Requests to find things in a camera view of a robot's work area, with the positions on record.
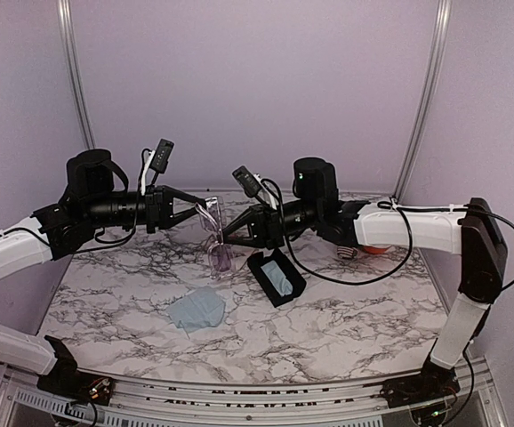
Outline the clear purple lens sunglasses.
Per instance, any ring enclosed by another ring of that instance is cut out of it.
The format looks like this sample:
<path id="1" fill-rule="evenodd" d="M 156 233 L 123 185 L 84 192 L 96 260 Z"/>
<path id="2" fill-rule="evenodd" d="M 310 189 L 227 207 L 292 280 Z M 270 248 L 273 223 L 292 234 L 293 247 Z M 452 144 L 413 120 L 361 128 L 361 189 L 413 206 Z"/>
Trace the clear purple lens sunglasses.
<path id="1" fill-rule="evenodd" d="M 235 270 L 233 254 L 229 245 L 224 243 L 223 229 L 226 225 L 223 216 L 222 197 L 208 197 L 205 205 L 196 203 L 195 208 L 202 226 L 210 237 L 207 243 L 207 259 L 211 277 L 219 279 Z"/>

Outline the blue cleaning cloth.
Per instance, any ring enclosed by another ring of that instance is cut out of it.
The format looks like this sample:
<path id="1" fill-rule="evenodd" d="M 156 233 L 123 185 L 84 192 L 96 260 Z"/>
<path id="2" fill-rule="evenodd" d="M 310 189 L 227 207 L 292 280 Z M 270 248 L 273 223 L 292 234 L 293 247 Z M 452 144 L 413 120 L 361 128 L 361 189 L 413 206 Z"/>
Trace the blue cleaning cloth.
<path id="1" fill-rule="evenodd" d="M 275 261 L 263 264 L 261 270 L 280 296 L 287 296 L 293 293 L 292 283 Z"/>
<path id="2" fill-rule="evenodd" d="M 192 333 L 217 327 L 225 314 L 225 301 L 209 286 L 198 288 L 170 304 L 166 313 L 177 328 Z"/>

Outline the black glasses case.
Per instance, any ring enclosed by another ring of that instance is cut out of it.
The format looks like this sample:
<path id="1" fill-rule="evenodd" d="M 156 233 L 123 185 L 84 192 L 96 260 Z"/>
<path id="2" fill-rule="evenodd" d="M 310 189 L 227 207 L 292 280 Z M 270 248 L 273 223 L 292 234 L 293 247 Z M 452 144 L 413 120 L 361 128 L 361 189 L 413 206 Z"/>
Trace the black glasses case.
<path id="1" fill-rule="evenodd" d="M 305 278 L 279 249 L 270 255 L 263 252 L 250 255 L 247 266 L 275 308 L 300 297 L 306 289 Z"/>

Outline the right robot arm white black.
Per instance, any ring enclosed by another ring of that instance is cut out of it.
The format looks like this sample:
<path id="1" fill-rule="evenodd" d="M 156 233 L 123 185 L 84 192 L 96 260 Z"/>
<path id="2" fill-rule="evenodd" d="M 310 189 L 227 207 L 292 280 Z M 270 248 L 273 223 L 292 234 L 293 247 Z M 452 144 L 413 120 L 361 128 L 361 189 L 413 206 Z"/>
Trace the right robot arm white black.
<path id="1" fill-rule="evenodd" d="M 261 196 L 268 179 L 256 178 L 245 166 L 233 172 L 245 194 L 258 202 L 225 228 L 225 243 L 278 250 L 313 230 L 324 241 L 347 248 L 404 246 L 461 256 L 458 295 L 421 371 L 384 382 L 381 395 L 397 407 L 459 391 L 454 367 L 503 290 L 507 245 L 488 203 L 480 197 L 467 205 L 442 207 L 342 201 L 332 164 L 304 157 L 294 162 L 293 173 L 295 199 L 285 202 L 276 191 L 269 204 Z"/>

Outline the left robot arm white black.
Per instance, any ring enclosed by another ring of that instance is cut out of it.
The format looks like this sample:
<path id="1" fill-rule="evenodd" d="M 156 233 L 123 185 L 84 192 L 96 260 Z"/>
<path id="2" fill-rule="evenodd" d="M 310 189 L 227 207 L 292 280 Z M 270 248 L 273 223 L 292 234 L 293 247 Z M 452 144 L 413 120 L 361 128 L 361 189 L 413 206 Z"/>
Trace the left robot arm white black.
<path id="1" fill-rule="evenodd" d="M 168 186 L 147 184 L 146 174 L 165 172 L 173 145 L 167 141 L 142 155 L 138 188 L 129 189 L 124 171 L 106 149 L 91 149 L 67 162 L 68 184 L 60 200 L 34 211 L 8 229 L 0 230 L 0 279 L 28 267 L 96 249 L 114 249 L 128 238 L 104 240 L 109 227 L 134 233 L 139 226 L 148 233 L 169 230 L 196 215 L 202 198 Z M 99 400 L 110 380 L 79 371 L 74 356 L 58 338 L 44 337 L 0 325 L 0 363 L 38 377 L 39 389 L 73 396 L 84 394 Z"/>

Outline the striped flag glasses pouch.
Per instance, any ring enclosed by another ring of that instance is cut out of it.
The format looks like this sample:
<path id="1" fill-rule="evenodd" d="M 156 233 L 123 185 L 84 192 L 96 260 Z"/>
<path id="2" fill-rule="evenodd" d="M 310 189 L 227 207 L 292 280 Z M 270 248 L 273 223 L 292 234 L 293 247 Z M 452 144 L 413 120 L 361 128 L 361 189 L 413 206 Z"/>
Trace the striped flag glasses pouch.
<path id="1" fill-rule="evenodd" d="M 340 259 L 353 260 L 357 257 L 358 250 L 355 247 L 337 246 L 336 254 Z"/>

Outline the orange white bowl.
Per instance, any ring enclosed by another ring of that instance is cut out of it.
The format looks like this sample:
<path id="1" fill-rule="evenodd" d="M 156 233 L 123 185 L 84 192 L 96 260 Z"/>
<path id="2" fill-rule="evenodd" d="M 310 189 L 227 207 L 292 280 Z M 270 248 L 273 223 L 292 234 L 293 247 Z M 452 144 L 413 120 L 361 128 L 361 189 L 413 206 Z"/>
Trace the orange white bowl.
<path id="1" fill-rule="evenodd" d="M 367 254 L 385 254 L 390 250 L 390 246 L 363 246 L 362 249 Z"/>

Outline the left aluminium frame post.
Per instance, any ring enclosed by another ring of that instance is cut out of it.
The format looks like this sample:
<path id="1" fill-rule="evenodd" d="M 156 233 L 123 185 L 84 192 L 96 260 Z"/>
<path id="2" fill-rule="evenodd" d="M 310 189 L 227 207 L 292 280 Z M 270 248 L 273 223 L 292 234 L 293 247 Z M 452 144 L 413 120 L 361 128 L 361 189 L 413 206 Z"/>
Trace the left aluminium frame post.
<path id="1" fill-rule="evenodd" d="M 69 0 L 58 0 L 57 11 L 60 25 L 60 38 L 67 63 L 68 81 L 74 100 L 76 117 L 83 137 L 84 147 L 88 150 L 95 149 L 96 142 L 92 132 L 91 119 L 84 97 L 84 85 L 77 55 L 71 2 Z"/>

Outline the aluminium frame post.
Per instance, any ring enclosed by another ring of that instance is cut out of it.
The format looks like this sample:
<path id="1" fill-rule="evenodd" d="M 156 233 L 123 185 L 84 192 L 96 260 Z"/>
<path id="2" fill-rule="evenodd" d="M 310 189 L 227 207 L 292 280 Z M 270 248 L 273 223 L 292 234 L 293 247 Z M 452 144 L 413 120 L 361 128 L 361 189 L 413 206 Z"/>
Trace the aluminium frame post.
<path id="1" fill-rule="evenodd" d="M 438 81 L 445 55 L 452 7 L 453 2 L 451 0 L 437 1 L 437 11 L 430 43 L 430 54 L 423 79 L 422 93 L 416 110 L 406 154 L 393 191 L 394 197 L 398 200 L 401 200 L 406 195 L 408 184 L 416 165 L 416 159 L 422 146 L 430 108 L 438 87 Z"/>
<path id="2" fill-rule="evenodd" d="M 67 63 L 68 81 L 74 100 L 76 117 L 83 137 L 84 147 L 88 150 L 95 149 L 96 142 L 92 132 L 91 119 L 84 97 L 84 85 L 77 55 L 71 2 L 69 0 L 58 0 L 57 11 L 60 25 L 60 38 Z"/>

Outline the front aluminium rail base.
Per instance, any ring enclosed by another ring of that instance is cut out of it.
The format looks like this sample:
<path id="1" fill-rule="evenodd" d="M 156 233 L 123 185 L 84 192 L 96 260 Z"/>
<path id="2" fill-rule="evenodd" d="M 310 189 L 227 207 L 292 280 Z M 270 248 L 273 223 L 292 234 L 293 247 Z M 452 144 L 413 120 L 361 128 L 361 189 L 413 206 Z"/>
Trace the front aluminium rail base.
<path id="1" fill-rule="evenodd" d="M 10 368 L 0 384 L 0 426 L 506 426 L 484 359 L 461 361 L 437 394 L 415 373 L 330 383 L 225 384 L 111 377 L 108 403 L 76 404 Z"/>

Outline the right aluminium frame post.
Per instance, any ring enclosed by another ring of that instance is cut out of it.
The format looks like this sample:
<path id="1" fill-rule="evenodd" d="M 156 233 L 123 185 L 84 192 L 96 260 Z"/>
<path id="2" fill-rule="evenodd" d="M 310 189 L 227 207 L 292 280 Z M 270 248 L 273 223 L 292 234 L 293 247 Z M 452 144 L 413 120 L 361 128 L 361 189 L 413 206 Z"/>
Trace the right aluminium frame post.
<path id="1" fill-rule="evenodd" d="M 438 87 L 438 81 L 445 55 L 452 7 L 453 2 L 451 0 L 437 1 L 437 11 L 430 43 L 430 54 L 423 79 L 422 93 L 416 110 L 406 154 L 393 191 L 394 197 L 398 200 L 401 200 L 406 195 L 408 184 L 416 165 L 416 159 L 422 146 L 430 108 Z"/>

